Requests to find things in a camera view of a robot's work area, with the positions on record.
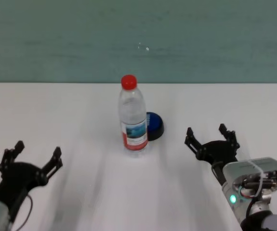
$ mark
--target water bottle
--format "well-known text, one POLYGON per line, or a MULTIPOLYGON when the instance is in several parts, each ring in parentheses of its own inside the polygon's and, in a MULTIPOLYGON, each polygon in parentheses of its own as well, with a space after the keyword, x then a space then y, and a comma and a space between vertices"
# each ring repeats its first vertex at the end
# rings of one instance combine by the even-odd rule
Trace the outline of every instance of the water bottle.
POLYGON ((137 80, 133 75, 121 79, 119 118, 124 146, 132 151, 142 150, 148 143, 146 106, 137 80))

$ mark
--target red bottle cap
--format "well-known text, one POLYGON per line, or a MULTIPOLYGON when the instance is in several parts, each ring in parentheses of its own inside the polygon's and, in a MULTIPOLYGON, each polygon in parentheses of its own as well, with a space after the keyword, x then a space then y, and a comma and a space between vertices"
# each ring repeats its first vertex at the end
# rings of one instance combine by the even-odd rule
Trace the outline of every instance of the red bottle cap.
POLYGON ((125 90, 133 90, 137 87, 137 80, 134 75, 125 75, 121 79, 122 88, 125 90))

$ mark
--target green led light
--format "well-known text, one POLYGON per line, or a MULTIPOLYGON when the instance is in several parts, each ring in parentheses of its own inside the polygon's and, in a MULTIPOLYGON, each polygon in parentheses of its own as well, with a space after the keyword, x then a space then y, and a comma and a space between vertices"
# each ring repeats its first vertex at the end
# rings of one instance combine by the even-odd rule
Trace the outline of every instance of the green led light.
POLYGON ((230 202, 231 202, 232 204, 234 204, 236 201, 237 201, 236 196, 235 196, 235 195, 231 195, 231 196, 230 196, 230 202))

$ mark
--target white cable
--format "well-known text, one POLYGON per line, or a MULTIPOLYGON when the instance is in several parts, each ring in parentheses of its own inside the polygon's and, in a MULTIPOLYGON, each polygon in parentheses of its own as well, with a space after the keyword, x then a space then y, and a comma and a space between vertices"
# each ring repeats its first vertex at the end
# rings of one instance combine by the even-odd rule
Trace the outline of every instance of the white cable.
POLYGON ((259 195, 260 191, 262 190, 263 180, 264 180, 265 174, 264 174, 264 171, 259 166, 254 164, 254 162, 252 162, 251 160, 247 160, 247 162, 249 162, 251 165, 253 165, 255 168, 257 168, 260 171, 259 187, 258 187, 258 190, 257 190, 255 196, 254 196, 254 197, 257 197, 259 195))

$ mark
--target bottle label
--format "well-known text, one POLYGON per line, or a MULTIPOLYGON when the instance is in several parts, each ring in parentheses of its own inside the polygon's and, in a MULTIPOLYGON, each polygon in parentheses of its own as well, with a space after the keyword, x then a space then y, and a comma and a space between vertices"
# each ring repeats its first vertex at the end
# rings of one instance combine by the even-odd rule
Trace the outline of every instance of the bottle label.
POLYGON ((123 142, 130 150, 143 149, 147 143, 147 122, 144 120, 139 124, 121 123, 123 142))

